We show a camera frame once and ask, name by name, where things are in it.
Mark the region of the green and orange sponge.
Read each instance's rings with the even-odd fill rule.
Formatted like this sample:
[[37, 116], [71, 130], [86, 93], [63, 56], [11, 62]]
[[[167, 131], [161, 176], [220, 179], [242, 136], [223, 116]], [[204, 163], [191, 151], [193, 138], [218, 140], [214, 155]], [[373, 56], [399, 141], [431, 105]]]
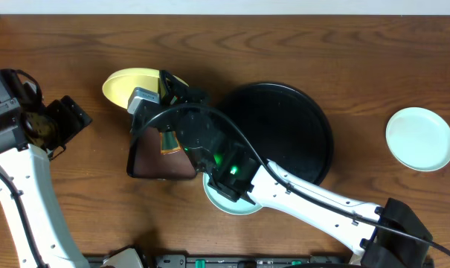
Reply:
[[181, 145], [174, 131], [162, 132], [159, 135], [162, 155], [176, 153], [181, 150]]

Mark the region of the light blue plate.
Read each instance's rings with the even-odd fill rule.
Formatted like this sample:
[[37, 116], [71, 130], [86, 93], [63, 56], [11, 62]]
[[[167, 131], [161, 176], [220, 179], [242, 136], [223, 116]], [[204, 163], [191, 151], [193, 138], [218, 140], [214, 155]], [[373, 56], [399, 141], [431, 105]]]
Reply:
[[432, 172], [450, 162], [450, 126], [429, 109], [408, 107], [393, 114], [385, 140], [393, 157], [410, 169]]
[[209, 176], [203, 174], [203, 188], [208, 199], [215, 205], [219, 210], [232, 215], [248, 215], [258, 212], [262, 206], [259, 204], [251, 204], [245, 200], [238, 200], [237, 202], [232, 202], [222, 195], [220, 195], [216, 190], [212, 189], [209, 183]]

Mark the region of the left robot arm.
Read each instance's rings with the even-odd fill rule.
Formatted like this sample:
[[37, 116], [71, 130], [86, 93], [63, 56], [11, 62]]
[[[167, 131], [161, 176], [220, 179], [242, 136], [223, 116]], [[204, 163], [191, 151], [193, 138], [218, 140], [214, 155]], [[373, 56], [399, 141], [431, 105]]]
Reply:
[[91, 123], [69, 96], [43, 103], [38, 82], [0, 69], [0, 203], [21, 267], [146, 267], [134, 246], [85, 257], [68, 230], [51, 180], [51, 161]]

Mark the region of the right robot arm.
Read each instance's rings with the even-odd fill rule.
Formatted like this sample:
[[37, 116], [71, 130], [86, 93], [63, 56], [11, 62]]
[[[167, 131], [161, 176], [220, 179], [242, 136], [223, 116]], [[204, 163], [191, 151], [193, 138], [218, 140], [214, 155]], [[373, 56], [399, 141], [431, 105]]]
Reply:
[[279, 83], [253, 83], [218, 106], [165, 70], [136, 68], [106, 96], [132, 115], [134, 177], [205, 176], [229, 214], [273, 208], [334, 237], [363, 267], [421, 267], [432, 236], [403, 202], [383, 206], [323, 189], [333, 137], [321, 108]]

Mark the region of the yellow plate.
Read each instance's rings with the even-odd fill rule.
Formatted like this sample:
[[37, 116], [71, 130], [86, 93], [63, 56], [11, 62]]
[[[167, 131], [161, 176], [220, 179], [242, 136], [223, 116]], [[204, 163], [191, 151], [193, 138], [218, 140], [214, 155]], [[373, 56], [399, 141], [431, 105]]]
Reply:
[[109, 101], [127, 110], [129, 97], [135, 87], [159, 93], [158, 81], [157, 69], [125, 68], [111, 74], [104, 82], [102, 90]]

